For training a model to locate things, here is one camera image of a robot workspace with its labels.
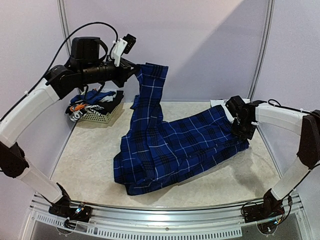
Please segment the blue plaid flannel shirt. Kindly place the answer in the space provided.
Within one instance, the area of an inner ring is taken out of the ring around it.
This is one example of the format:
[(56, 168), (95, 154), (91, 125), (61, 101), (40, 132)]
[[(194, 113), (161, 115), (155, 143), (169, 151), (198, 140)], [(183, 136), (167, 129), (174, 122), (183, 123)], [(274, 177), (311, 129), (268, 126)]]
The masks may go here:
[(221, 105), (167, 122), (161, 99), (169, 68), (146, 63), (136, 74), (139, 94), (129, 131), (113, 159), (114, 181), (130, 196), (143, 195), (201, 174), (249, 147), (231, 131)]

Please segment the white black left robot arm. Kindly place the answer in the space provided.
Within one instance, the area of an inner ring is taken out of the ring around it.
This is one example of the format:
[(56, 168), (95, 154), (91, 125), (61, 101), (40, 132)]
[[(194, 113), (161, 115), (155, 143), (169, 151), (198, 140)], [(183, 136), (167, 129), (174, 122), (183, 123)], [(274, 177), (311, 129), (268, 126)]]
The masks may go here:
[(122, 57), (130, 52), (135, 43), (136, 38), (130, 34), (115, 40), (111, 49), (99, 37), (74, 38), (67, 62), (50, 68), (39, 84), (0, 121), (1, 170), (55, 204), (55, 209), (63, 217), (74, 213), (74, 205), (66, 200), (68, 195), (63, 193), (61, 186), (26, 158), (17, 140), (40, 115), (76, 88), (108, 81), (122, 88), (138, 71), (136, 64)]

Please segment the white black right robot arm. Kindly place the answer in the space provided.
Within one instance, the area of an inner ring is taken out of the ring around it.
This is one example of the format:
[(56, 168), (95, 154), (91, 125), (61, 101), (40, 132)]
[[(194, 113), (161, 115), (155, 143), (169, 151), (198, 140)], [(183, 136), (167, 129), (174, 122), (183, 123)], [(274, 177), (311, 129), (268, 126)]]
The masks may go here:
[[(320, 110), (320, 102), (309, 101), (297, 102), (297, 106), (291, 106), (298, 109), (303, 107), (306, 110)], [(243, 186), (248, 187), (248, 191), (254, 191), (256, 197), (263, 195), (263, 190), (271, 187), (271, 183), (275, 184), (275, 177), (269, 176), (269, 170), (264, 163), (265, 151), (268, 149), (270, 157), (273, 158), (273, 165), (277, 168), (279, 174), (284, 175), (293, 163), (293, 158), (296, 156), (299, 147), (300, 137), (289, 130), (280, 128), (269, 123), (259, 123), (258, 138), (254, 137), (252, 143), (253, 150), (263, 150), (263, 153), (254, 154), (257, 158), (252, 160), (252, 166), (246, 166), (240, 170), (240, 166), (235, 167), (235, 178)], [(297, 192), (303, 202), (303, 205), (312, 205), (311, 203), (320, 202), (320, 167), (317, 167), (311, 172), (305, 180), (297, 187)]]

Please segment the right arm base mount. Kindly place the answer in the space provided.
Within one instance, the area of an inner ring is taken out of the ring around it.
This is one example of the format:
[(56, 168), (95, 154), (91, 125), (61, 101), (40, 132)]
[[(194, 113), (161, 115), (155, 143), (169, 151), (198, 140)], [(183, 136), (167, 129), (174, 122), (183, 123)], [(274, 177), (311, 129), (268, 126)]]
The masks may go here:
[(254, 202), (245, 203), (241, 209), (241, 215), (244, 218), (245, 223), (257, 222), (260, 220), (266, 220), (268, 218), (281, 216), (285, 217), (285, 208), (283, 205), (283, 200), (275, 198), (272, 193), (272, 189), (269, 189), (263, 196), (263, 202), (257, 204)]

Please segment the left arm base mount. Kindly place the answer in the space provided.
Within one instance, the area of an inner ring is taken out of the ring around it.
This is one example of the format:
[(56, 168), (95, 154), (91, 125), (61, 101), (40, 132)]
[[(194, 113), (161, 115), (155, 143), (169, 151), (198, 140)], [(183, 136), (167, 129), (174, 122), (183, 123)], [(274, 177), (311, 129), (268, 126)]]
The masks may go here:
[(88, 223), (91, 218), (92, 207), (83, 202), (72, 203), (66, 190), (59, 183), (57, 183), (57, 185), (62, 192), (62, 198), (56, 203), (51, 203), (48, 212), (52, 215), (69, 219), (70, 221)]

